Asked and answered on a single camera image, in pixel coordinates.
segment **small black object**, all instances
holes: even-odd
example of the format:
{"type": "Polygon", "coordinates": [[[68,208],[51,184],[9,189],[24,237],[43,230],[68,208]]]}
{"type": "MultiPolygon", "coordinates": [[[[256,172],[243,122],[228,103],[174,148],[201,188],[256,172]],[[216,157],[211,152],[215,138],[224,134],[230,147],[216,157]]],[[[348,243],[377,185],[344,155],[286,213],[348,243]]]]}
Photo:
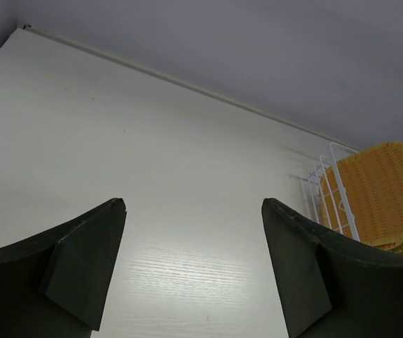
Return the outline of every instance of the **small black object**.
{"type": "Polygon", "coordinates": [[[99,330],[125,226],[112,199],[0,248],[0,337],[82,338],[99,330]]]}
{"type": "Polygon", "coordinates": [[[310,221],[276,199],[262,207],[290,338],[403,337],[403,256],[310,221]]]}

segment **wicker basket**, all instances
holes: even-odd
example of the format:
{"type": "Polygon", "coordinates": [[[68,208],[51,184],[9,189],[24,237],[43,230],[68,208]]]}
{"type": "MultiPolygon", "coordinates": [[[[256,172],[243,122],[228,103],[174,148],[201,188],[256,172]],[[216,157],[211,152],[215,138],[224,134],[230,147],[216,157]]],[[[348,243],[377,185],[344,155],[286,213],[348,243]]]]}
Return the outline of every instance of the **wicker basket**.
{"type": "MultiPolygon", "coordinates": [[[[354,154],[337,162],[347,199],[355,216],[361,242],[382,249],[403,244],[403,143],[388,142],[354,154]]],[[[332,191],[337,189],[333,169],[326,171],[332,191]]],[[[321,204],[321,221],[338,228],[333,201],[340,204],[339,192],[328,195],[326,177],[321,178],[325,203],[321,204]]],[[[338,209],[341,224],[347,224],[345,212],[338,209]]],[[[344,234],[352,237],[350,229],[344,234]]]]}

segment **yellow woven basket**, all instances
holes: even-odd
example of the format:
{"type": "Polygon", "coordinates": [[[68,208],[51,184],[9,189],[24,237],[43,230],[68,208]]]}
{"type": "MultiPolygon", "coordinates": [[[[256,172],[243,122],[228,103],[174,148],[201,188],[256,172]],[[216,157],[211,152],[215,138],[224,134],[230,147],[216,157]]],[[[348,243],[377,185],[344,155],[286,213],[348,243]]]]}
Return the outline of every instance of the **yellow woven basket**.
{"type": "MultiPolygon", "coordinates": [[[[403,244],[403,143],[388,142],[337,162],[347,199],[355,216],[361,242],[382,249],[403,244]]],[[[337,189],[333,169],[326,171],[331,189],[337,189]]],[[[325,203],[321,203],[321,221],[338,228],[333,202],[340,203],[339,192],[328,196],[326,177],[321,178],[325,203]]],[[[338,209],[341,224],[347,224],[345,212],[338,209]]],[[[344,234],[352,237],[346,227],[344,234]]]]}

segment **white wire rack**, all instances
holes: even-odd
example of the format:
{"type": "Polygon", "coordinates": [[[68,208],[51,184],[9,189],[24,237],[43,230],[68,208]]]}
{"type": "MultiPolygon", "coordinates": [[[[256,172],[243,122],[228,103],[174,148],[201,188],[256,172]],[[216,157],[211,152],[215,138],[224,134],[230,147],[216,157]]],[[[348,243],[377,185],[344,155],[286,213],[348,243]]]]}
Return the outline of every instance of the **white wire rack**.
{"type": "Polygon", "coordinates": [[[350,208],[349,201],[347,199],[346,189],[342,183],[340,171],[337,167],[337,153],[345,152],[347,154],[354,154],[357,151],[349,148],[347,146],[343,146],[341,144],[331,142],[330,143],[330,154],[329,156],[320,155],[319,162],[314,165],[313,170],[309,171],[306,174],[305,180],[308,182],[309,186],[309,195],[307,197],[308,200],[311,200],[312,208],[314,210],[314,217],[317,223],[321,223],[320,213],[320,205],[323,204],[325,206],[324,211],[327,215],[328,227],[336,232],[344,234],[344,229],[346,227],[350,227],[350,231],[352,233],[352,238],[360,241],[359,233],[357,231],[357,227],[355,225],[355,216],[350,208]],[[326,174],[327,169],[331,167],[335,174],[335,180],[337,183],[337,189],[332,190],[332,182],[329,181],[328,176],[326,174]],[[328,193],[325,194],[321,189],[321,178],[325,177],[325,183],[327,184],[328,193]],[[340,200],[339,203],[336,202],[334,198],[334,194],[339,192],[340,200]],[[331,210],[328,210],[326,199],[332,200],[333,211],[334,213],[331,215],[331,210]],[[347,216],[347,223],[341,223],[340,211],[344,212],[347,216]],[[332,220],[336,219],[337,227],[333,229],[332,220]]]}

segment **woven tray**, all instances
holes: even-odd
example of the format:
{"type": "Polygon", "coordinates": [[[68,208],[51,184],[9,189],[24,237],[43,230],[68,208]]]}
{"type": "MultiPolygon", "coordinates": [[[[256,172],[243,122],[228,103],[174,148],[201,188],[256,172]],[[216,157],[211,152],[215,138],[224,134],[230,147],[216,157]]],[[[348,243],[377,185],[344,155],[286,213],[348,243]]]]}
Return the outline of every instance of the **woven tray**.
{"type": "MultiPolygon", "coordinates": [[[[403,143],[388,142],[337,162],[347,198],[355,215],[360,240],[371,246],[403,243],[403,143]]],[[[333,169],[326,171],[331,189],[337,189],[333,169]]],[[[326,177],[321,189],[328,194],[326,177]]],[[[327,210],[333,229],[338,228],[333,200],[339,205],[340,194],[325,197],[321,203],[321,221],[328,226],[327,210]]],[[[347,224],[344,211],[338,209],[340,221],[347,224]]],[[[344,234],[352,237],[346,227],[344,234]]]]}

